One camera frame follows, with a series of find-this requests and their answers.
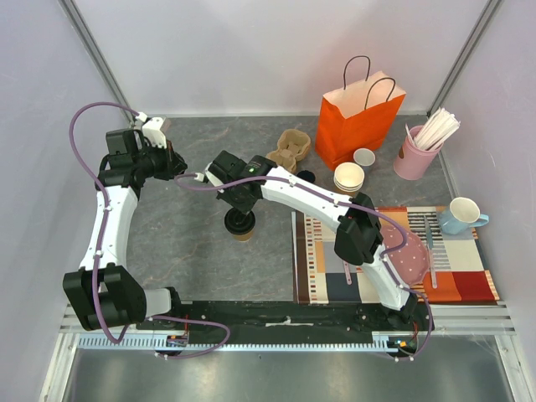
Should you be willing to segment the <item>black plastic coffee lid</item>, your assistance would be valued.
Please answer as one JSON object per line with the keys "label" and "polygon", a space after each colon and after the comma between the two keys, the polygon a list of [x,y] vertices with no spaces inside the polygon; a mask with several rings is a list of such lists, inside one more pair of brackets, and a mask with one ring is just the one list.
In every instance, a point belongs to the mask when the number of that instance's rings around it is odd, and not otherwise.
{"label": "black plastic coffee lid", "polygon": [[247,235],[254,229],[255,223],[253,211],[242,213],[238,209],[230,209],[224,216],[224,227],[232,235]]}

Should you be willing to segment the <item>single brown paper cup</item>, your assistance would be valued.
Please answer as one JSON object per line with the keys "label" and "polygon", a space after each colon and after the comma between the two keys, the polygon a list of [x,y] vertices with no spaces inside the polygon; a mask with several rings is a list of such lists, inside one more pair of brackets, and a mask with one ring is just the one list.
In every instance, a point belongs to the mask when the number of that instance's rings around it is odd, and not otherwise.
{"label": "single brown paper cup", "polygon": [[255,230],[251,229],[251,230],[249,230],[247,232],[244,232],[244,233],[233,234],[233,236],[239,242],[246,242],[253,236],[254,232],[255,232]]}

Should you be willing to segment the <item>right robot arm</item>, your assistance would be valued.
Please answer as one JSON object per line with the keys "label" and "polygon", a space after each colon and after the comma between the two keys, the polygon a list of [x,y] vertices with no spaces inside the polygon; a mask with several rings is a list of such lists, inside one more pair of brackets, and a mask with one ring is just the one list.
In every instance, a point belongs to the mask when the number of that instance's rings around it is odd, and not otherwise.
{"label": "right robot arm", "polygon": [[385,323],[396,330],[414,319],[417,295],[396,273],[390,251],[405,246],[407,235],[393,248],[384,245],[379,213],[369,196],[355,197],[333,193],[287,172],[266,157],[255,156],[245,162],[222,151],[204,169],[205,181],[224,200],[242,214],[252,211],[261,199],[283,204],[321,221],[335,234],[334,251],[349,263],[361,267],[378,292],[384,307]]}

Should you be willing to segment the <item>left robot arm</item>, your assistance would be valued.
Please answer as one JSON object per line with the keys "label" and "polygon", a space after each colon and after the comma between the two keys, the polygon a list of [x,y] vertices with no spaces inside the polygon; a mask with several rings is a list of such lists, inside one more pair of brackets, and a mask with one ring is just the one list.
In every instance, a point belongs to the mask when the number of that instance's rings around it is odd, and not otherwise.
{"label": "left robot arm", "polygon": [[77,271],[64,275],[63,289],[87,330],[138,324],[147,317],[166,329],[183,322],[180,299],[171,286],[145,290],[126,269],[131,219],[149,178],[172,180],[186,162],[162,128],[110,131],[96,185],[97,214],[90,243]]}

